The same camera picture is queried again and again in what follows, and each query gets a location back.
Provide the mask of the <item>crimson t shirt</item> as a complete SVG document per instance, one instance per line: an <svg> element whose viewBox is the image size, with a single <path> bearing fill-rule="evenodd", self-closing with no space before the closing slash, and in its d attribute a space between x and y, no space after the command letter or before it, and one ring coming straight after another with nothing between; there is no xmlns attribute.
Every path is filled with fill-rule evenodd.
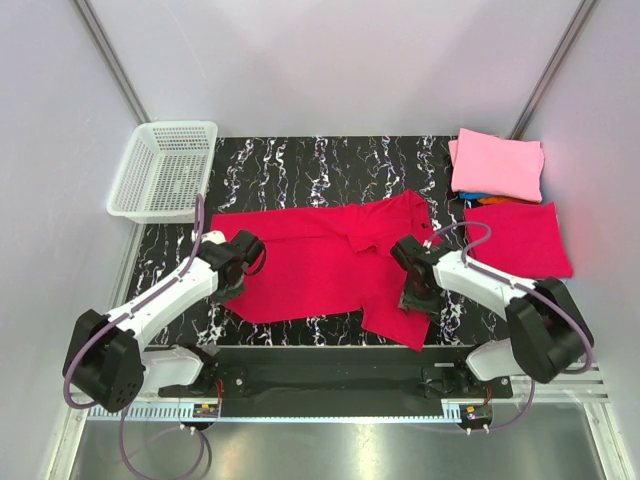
<svg viewBox="0 0 640 480"><path fill-rule="evenodd" d="M471 256L505 273L531 279L568 279L574 271L564 249L553 203L501 203L464 211L469 242L491 236L470 250Z"/></svg>
<svg viewBox="0 0 640 480"><path fill-rule="evenodd" d="M391 256L407 235L433 232L427 202L404 193L363 205L219 214L211 228L232 238L242 230L266 247L262 270L228 308L252 324L360 310L365 331L422 349L428 317L400 308L406 273Z"/></svg>

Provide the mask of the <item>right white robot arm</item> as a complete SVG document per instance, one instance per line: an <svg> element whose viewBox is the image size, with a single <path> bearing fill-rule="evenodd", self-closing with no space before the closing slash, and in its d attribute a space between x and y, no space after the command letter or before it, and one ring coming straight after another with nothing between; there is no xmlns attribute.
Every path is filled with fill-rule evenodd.
<svg viewBox="0 0 640 480"><path fill-rule="evenodd" d="M445 291L465 296L506 321L509 338L472 349L454 371L454 384L476 396L490 380L524 374L548 384L580 374L593 362L594 338L566 284L525 279L472 259L465 250L428 248L408 235L391 248L407 277L399 306L434 314Z"/></svg>

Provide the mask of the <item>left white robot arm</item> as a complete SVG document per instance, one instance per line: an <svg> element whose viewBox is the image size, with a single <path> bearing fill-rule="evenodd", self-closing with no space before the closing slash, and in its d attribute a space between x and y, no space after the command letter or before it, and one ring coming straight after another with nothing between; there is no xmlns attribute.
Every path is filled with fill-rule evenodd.
<svg viewBox="0 0 640 480"><path fill-rule="evenodd" d="M241 230L231 240L219 231L199 235L189 257L166 278L135 299L100 314L84 312L72 332L63 365L63 395L75 409L71 391L89 397L85 408L118 413L137 397L167 387L185 387L196 396L215 386L214 356L193 345L151 351L155 336L205 298L219 303L238 297L246 277L266 261L266 247Z"/></svg>

